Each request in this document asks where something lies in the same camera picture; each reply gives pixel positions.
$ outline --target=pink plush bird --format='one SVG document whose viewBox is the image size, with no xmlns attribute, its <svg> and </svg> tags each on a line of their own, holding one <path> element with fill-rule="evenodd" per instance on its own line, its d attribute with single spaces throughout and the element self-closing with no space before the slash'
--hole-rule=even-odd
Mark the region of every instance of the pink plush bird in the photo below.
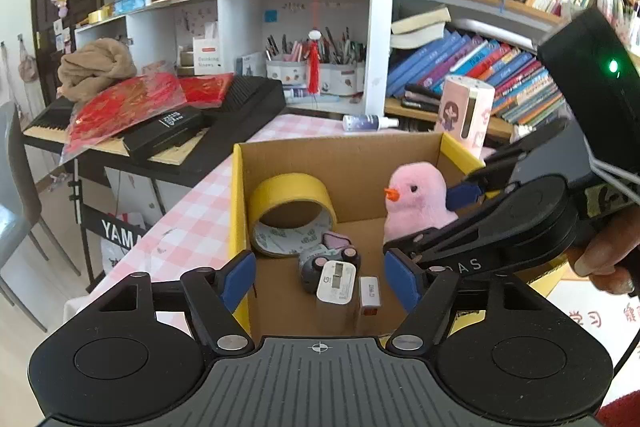
<svg viewBox="0 0 640 427">
<path fill-rule="evenodd" d="M 420 230 L 441 229 L 458 219 L 447 210 L 447 185 L 428 162 L 402 165 L 391 175 L 386 194 L 385 243 Z"/>
</svg>

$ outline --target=red plastic bag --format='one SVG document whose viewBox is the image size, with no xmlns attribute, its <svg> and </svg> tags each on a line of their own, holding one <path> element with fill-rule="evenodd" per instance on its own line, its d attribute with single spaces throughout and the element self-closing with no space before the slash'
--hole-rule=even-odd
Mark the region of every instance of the red plastic bag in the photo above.
<svg viewBox="0 0 640 427">
<path fill-rule="evenodd" d="M 187 97 L 187 104 L 198 109 L 208 109 L 222 105 L 233 79 L 233 73 L 210 74 L 181 78 L 180 85 Z"/>
<path fill-rule="evenodd" d="M 125 129 L 186 105 L 180 81 L 170 73 L 135 76 L 76 104 L 60 165 Z"/>
</svg>

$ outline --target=pink pen holder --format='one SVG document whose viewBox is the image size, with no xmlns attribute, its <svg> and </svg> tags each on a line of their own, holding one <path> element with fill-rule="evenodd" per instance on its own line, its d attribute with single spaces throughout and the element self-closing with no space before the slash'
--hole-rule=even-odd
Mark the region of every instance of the pink pen holder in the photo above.
<svg viewBox="0 0 640 427">
<path fill-rule="evenodd" d="M 436 132 L 447 132 L 476 158 L 489 126 L 495 89 L 480 80 L 447 75 L 442 90 Z"/>
</svg>

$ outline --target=orange beak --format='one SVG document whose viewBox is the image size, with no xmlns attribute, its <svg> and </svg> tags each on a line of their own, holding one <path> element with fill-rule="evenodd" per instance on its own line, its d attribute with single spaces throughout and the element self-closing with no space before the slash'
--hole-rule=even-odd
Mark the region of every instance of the orange beak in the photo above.
<svg viewBox="0 0 640 427">
<path fill-rule="evenodd" d="M 400 199 L 400 192 L 395 188 L 385 188 L 386 199 L 390 201 L 398 201 Z"/>
</svg>

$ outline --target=human hand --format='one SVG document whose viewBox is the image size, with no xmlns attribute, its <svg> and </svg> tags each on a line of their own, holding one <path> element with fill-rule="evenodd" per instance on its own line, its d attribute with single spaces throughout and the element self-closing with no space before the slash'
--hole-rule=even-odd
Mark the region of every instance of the human hand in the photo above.
<svg viewBox="0 0 640 427">
<path fill-rule="evenodd" d="M 571 247 L 566 255 L 575 274 L 589 279 L 598 290 L 623 295 L 634 290 L 626 268 L 614 266 L 640 245 L 640 206 L 620 210 L 589 246 Z"/>
</svg>

